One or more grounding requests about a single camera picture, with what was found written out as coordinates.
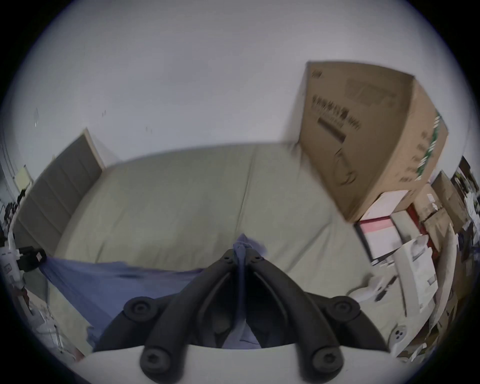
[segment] blue blanket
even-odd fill
[[[233,244],[239,259],[239,297],[234,329],[223,348],[250,349],[260,345],[245,323],[244,260],[245,248],[254,248],[260,255],[266,249],[240,235]],[[45,277],[70,304],[91,324],[87,341],[94,346],[110,322],[122,311],[125,303],[138,296],[159,298],[180,292],[202,269],[177,272],[132,267],[122,262],[83,263],[48,258],[40,267]]]

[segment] bed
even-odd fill
[[[51,257],[169,270],[206,267],[245,233],[305,291],[328,297],[396,273],[371,266],[297,145],[201,148],[105,169],[84,132],[35,181],[12,226],[17,247]],[[63,333],[90,353],[86,320],[55,287],[46,295]],[[397,324],[413,338],[433,310],[406,319],[398,279],[361,306],[386,340]]]

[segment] screw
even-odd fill
[[[330,373],[343,366],[343,358],[338,348],[325,347],[314,353],[312,365],[318,372]]]
[[[133,306],[132,312],[136,314],[142,314],[147,312],[149,309],[150,309],[150,306],[147,303],[142,301],[142,302],[136,303]]]
[[[142,369],[150,373],[165,373],[170,369],[170,356],[160,348],[144,350],[141,360]]]
[[[341,301],[340,303],[335,304],[335,310],[342,313],[349,313],[352,310],[350,303],[346,301]]]

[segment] black device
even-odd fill
[[[144,346],[140,366],[155,382],[181,377],[187,344],[221,348],[234,325],[238,259],[228,250],[180,293],[129,300],[94,352]],[[262,348],[296,343],[305,380],[326,382],[342,369],[340,345],[388,351],[382,335],[346,296],[305,293],[251,248],[245,257],[246,322]]]

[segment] mattress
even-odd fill
[[[284,144],[202,148],[108,168],[75,210],[54,256],[189,270],[217,260],[241,233],[263,244],[266,258],[307,292],[346,295],[372,275],[395,274],[370,265],[308,159]],[[63,333],[90,353],[88,323],[54,287],[49,305]],[[387,340],[406,321],[398,279],[384,299],[362,309]]]

